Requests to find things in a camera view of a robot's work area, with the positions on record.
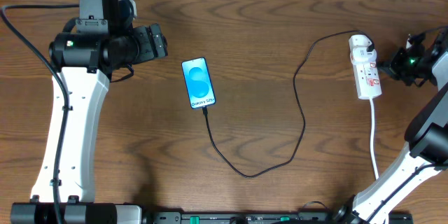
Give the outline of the blue Samsung smartphone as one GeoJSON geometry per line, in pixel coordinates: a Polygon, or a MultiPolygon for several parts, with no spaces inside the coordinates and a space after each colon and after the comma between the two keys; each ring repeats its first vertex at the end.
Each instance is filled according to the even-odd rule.
{"type": "Polygon", "coordinates": [[[204,57],[181,63],[190,107],[199,109],[216,103],[207,61],[204,57]]]}

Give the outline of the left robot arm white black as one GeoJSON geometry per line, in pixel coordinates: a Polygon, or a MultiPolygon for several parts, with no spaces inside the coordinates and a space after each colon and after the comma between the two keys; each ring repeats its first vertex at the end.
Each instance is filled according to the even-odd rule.
{"type": "Polygon", "coordinates": [[[167,56],[158,24],[134,27],[133,0],[79,0],[49,46],[53,105],[38,178],[27,203],[11,207],[12,223],[150,223],[137,204],[95,200],[99,116],[113,72],[167,56]]]}

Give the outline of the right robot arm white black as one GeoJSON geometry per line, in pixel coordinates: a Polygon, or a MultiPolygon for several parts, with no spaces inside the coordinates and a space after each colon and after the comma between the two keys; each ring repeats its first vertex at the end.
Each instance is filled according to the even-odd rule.
{"type": "Polygon", "coordinates": [[[389,213],[427,179],[447,169],[447,27],[429,48],[426,32],[411,35],[406,46],[388,61],[377,61],[373,40],[361,31],[349,39],[350,60],[359,99],[373,101],[381,91],[379,72],[407,86],[429,81],[437,94],[421,109],[406,129],[405,144],[393,163],[374,183],[334,213],[334,223],[385,223],[389,213]]]}

